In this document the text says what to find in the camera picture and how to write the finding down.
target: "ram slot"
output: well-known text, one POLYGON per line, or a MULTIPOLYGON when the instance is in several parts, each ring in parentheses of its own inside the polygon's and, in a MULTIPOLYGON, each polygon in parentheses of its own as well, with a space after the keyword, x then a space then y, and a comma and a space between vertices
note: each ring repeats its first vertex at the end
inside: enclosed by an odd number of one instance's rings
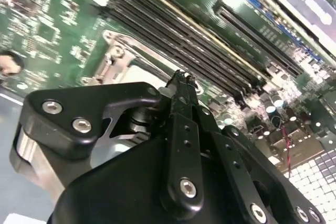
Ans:
POLYGON ((153 17, 149 13, 144 13, 144 10, 136 7, 134 5, 119 5, 117 8, 122 9, 122 13, 128 12, 129 15, 133 14, 133 19, 138 19, 142 25, 146 25, 146 28, 153 33, 160 35, 164 41, 168 41, 169 43, 173 44, 176 48, 183 50, 186 54, 192 56, 193 58, 205 62, 214 69, 214 71, 219 72, 223 75, 223 77, 227 78, 228 84, 234 85, 236 87, 248 87, 248 83, 244 82, 244 80, 239 80, 232 76, 236 74, 237 71, 231 69, 231 73, 227 72, 224 68, 221 68, 218 65, 218 62, 214 60, 213 56, 209 51, 205 48, 201 47, 200 45, 194 43, 193 41, 186 41, 181 40, 181 37, 178 36, 176 33, 172 33, 171 28, 167 26, 165 23, 162 23, 161 20, 156 21, 157 17, 153 17))
MULTIPOLYGON (((134 0, 134 2, 135 1, 139 3, 139 5, 142 7, 141 9, 145 9, 146 12, 150 13, 150 17, 159 17, 160 19, 157 19, 156 22, 160 22, 161 24, 171 27, 172 31, 180 34, 180 39, 184 39, 190 44, 202 47, 202 50, 207 51, 216 61, 220 60, 224 62, 227 68, 233 69, 239 74, 239 76, 242 76, 246 83, 251 83, 255 79, 252 74, 241 68, 239 65, 237 65, 237 63, 225 57, 211 41, 200 37, 200 32, 198 34, 194 33, 193 36, 190 36, 190 28, 186 27, 186 23, 180 18, 176 17, 173 12, 167 9, 162 10, 157 8, 157 6, 150 0, 134 0)), ((255 65, 255 67, 258 68, 259 71, 263 71, 260 66, 255 65)))
POLYGON ((229 7, 222 4, 217 10, 215 10, 215 13, 225 23, 231 27, 235 27, 239 30, 239 33, 245 35, 250 41, 253 41, 257 48, 261 48, 269 59, 281 66, 291 76, 297 77, 298 75, 304 73, 304 70, 298 66, 293 59, 273 45, 271 41, 267 40, 259 31, 241 19, 229 7))
POLYGON ((184 50, 177 48, 168 40, 163 40, 160 36, 148 30, 147 27, 140 25, 141 21, 134 16, 130 17, 128 14, 119 12, 119 9, 114 9, 110 15, 116 20, 125 24, 127 29, 136 37, 150 44, 153 48, 163 52, 165 55, 172 57, 180 62, 187 70, 198 75, 200 78, 211 81, 214 85, 222 88, 232 96, 240 93, 240 90, 235 85, 228 85, 226 79, 223 78, 221 73, 214 72, 212 69, 207 68, 206 65, 195 64, 194 59, 184 50))

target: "capacitor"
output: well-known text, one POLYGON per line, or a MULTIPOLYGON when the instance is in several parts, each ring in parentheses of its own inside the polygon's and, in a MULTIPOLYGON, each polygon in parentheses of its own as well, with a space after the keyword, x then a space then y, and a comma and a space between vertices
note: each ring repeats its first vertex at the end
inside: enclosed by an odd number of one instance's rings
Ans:
POLYGON ((281 118, 280 113, 277 110, 268 114, 268 118, 271 121, 271 124, 273 124, 275 128, 279 129, 281 127, 282 118, 281 118))
POLYGON ((305 125, 311 124, 310 115, 308 115, 305 111, 300 112, 300 119, 305 125))
POLYGON ((265 110, 267 113, 272 113, 275 111, 275 106, 270 99, 264 101, 265 110))
POLYGON ((266 125, 266 123, 262 123, 263 125, 263 128, 262 128, 262 134, 264 135, 264 136, 268 136, 269 134, 270 134, 270 131, 268 130, 268 127, 267 127, 267 125, 266 125))
POLYGON ((291 122, 296 121, 297 117, 292 108, 286 108, 286 114, 288 115, 288 118, 291 122))
POLYGON ((256 136, 257 136, 258 139, 263 139, 263 137, 264 137, 262 131, 257 131, 257 132, 256 132, 256 136))
POLYGON ((282 107, 282 105, 284 104, 283 99, 278 94, 273 95, 271 99, 274 106, 277 108, 282 107))
POLYGON ((223 114, 222 118, 223 118, 223 121, 226 125, 233 124, 233 119, 232 119, 230 114, 225 113, 225 114, 223 114))

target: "black metal bracket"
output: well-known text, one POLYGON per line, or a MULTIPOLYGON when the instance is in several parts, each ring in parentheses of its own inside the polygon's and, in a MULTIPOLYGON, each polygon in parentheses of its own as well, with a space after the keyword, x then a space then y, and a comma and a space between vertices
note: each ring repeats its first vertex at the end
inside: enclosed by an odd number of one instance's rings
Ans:
MULTIPOLYGON (((231 139, 240 156, 246 158, 245 163, 248 162, 251 167, 257 167, 249 172, 250 180, 256 181, 255 186, 257 187, 260 183, 265 188, 269 188, 267 190, 269 196, 264 201, 279 223, 304 223, 302 211, 304 213, 312 210, 318 212, 317 208, 238 129, 230 125, 222 130, 222 134, 231 139)), ((307 218, 310 223, 319 223, 312 217, 307 216, 307 218)))
POLYGON ((23 105, 19 123, 25 134, 51 148, 64 158, 88 157, 101 136, 101 121, 112 118, 110 129, 121 114, 130 108, 155 106, 160 93, 148 83, 127 83, 82 88, 41 90, 29 94, 23 105), (59 113, 47 113, 43 104, 55 101, 59 113), (91 125, 85 134, 73 127, 76 119, 91 125))
POLYGON ((203 180, 198 126, 192 120, 192 80, 177 71, 167 87, 175 92, 167 124, 167 154, 161 202, 175 218, 193 218, 202 208, 203 180))
POLYGON ((242 132, 219 130, 198 104, 192 76, 177 71, 166 91, 171 99, 149 84, 128 83, 37 91, 26 98, 11 160, 37 185, 58 187, 48 224, 325 223, 242 132), (46 102, 58 105, 48 110, 46 102), (149 139, 91 169, 102 119, 112 118, 105 135, 113 129, 123 134, 121 115, 143 107, 155 107, 149 139), (90 129, 76 129, 76 119, 90 129), (33 170, 26 169, 29 164, 33 170), (49 169, 47 176, 41 166, 49 169))
MULTIPOLYGON (((195 114, 197 115, 198 125, 201 125, 200 135, 202 139, 207 139, 205 144, 208 150, 220 164, 225 179, 229 181, 227 190, 234 194, 234 201, 231 202, 232 209, 234 209, 232 215, 236 221, 240 220, 237 223, 260 223, 261 220, 265 220, 261 223, 266 223, 267 220, 269 223, 277 223, 260 199, 232 139, 220 133, 209 110, 197 106, 195 114), (256 214, 254 208, 259 211, 260 215, 256 214)), ((235 134, 239 135, 241 133, 239 130, 235 130, 235 134)))

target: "electrolytic capacitor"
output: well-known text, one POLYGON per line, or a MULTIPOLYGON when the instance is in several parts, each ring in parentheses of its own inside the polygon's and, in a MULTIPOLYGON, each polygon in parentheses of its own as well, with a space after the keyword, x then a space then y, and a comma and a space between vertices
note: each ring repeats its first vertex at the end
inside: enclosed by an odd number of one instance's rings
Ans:
POLYGON ((305 111, 300 112, 300 119, 305 125, 311 124, 310 115, 308 115, 305 111))
POLYGON ((296 121, 297 117, 292 108, 286 108, 286 114, 288 115, 288 118, 291 122, 296 121))

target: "integrated circuit chip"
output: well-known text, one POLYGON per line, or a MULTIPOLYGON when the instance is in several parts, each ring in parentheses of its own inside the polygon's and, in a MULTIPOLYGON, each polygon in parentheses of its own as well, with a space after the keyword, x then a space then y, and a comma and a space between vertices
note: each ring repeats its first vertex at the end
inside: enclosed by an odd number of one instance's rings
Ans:
POLYGON ((50 27, 44 23, 41 23, 38 27, 37 40, 40 42, 54 42, 56 31, 53 27, 50 27))

